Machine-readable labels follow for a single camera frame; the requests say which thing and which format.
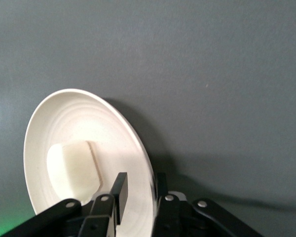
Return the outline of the dark grey table mat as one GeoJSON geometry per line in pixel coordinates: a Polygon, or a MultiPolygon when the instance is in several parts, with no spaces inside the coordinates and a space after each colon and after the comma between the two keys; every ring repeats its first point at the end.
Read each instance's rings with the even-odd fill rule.
{"type": "Polygon", "coordinates": [[[117,108],[171,189],[296,237],[296,0],[0,0],[0,235],[34,214],[24,135],[63,88],[117,108]]]}

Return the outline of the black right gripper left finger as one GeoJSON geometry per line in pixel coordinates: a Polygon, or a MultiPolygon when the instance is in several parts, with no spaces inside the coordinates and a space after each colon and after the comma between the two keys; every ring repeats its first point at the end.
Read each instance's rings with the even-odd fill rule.
{"type": "Polygon", "coordinates": [[[4,237],[116,237],[128,198],[126,172],[109,193],[95,194],[87,205],[65,199],[5,233],[4,237]]]}

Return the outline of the beige round plate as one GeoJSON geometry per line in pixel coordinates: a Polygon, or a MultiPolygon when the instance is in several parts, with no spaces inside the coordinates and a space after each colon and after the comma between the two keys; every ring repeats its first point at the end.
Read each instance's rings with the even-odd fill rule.
{"type": "Polygon", "coordinates": [[[102,181],[108,192],[118,173],[128,176],[128,198],[116,237],[150,237],[156,215],[153,170],[136,131],[124,116],[100,97],[79,89],[64,89],[46,97],[29,121],[24,141],[24,173],[36,214],[73,198],[71,189],[52,186],[48,150],[56,144],[81,141],[94,162],[81,174],[102,181]]]}

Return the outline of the white half-round steamed bun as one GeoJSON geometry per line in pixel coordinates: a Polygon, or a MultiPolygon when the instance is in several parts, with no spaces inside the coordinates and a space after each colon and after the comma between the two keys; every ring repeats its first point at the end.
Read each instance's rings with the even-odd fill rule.
{"type": "Polygon", "coordinates": [[[103,184],[89,141],[54,144],[48,150],[46,162],[51,185],[61,199],[74,198],[86,205],[103,184]]]}

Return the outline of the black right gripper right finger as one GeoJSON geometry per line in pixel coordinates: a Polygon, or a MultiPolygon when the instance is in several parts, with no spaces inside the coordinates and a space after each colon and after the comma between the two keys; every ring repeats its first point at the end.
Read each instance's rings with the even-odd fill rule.
{"type": "Polygon", "coordinates": [[[152,237],[264,237],[208,198],[189,203],[168,191],[165,173],[156,176],[157,216],[152,237]]]}

